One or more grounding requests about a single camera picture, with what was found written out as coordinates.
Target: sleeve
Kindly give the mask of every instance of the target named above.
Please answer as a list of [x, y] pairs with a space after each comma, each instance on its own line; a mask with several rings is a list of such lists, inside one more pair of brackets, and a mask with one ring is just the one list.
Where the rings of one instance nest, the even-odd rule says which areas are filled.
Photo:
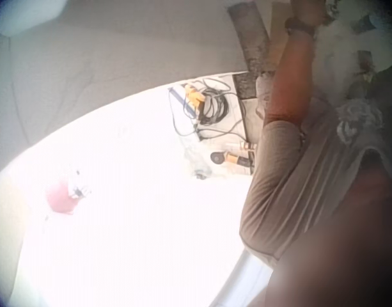
[[268, 253], [272, 250], [265, 243], [271, 241], [271, 245], [274, 245], [273, 232], [277, 229], [274, 221], [282, 221], [285, 213], [278, 210], [278, 206], [270, 205], [271, 196], [295, 168], [300, 155], [301, 133], [296, 125], [276, 121], [263, 128], [256, 152], [253, 181], [241, 217], [240, 236], [246, 247], [260, 252], [268, 249]]

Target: yellow tool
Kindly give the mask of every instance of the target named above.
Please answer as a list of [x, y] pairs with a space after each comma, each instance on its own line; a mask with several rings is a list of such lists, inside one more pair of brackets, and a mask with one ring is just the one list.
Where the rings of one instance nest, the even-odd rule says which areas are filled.
[[200, 93], [194, 86], [186, 84], [184, 87], [185, 96], [189, 99], [189, 103], [195, 108], [200, 109], [201, 105], [206, 101], [206, 96]]

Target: white wall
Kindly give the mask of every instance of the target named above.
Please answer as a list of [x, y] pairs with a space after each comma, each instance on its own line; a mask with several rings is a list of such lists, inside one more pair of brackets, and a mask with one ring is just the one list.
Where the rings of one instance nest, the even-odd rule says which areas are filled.
[[10, 40], [0, 36], [0, 169], [57, 128], [117, 99], [245, 70], [226, 5], [74, 0], [53, 21]]

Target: gray t-shirt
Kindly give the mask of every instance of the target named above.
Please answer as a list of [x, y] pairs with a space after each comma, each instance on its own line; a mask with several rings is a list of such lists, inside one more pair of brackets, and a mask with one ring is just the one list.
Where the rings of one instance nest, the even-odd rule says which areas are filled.
[[270, 267], [298, 236], [338, 208], [366, 151], [375, 150], [392, 170], [378, 133], [361, 133], [345, 145], [336, 133], [338, 124], [335, 110], [317, 102], [302, 125], [305, 137], [284, 121], [262, 130], [240, 236], [247, 250]]

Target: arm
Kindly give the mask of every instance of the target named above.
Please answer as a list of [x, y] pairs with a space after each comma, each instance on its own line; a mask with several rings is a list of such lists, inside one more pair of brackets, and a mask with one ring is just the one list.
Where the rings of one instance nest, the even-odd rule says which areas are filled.
[[[317, 27], [327, 18], [325, 0], [292, 0], [291, 5], [295, 16], [309, 26]], [[312, 95], [313, 57], [313, 38], [293, 31], [277, 68], [264, 125], [283, 120], [301, 126]]]
[[313, 39], [294, 31], [277, 69], [265, 125], [276, 120], [300, 127], [306, 117], [312, 94]]

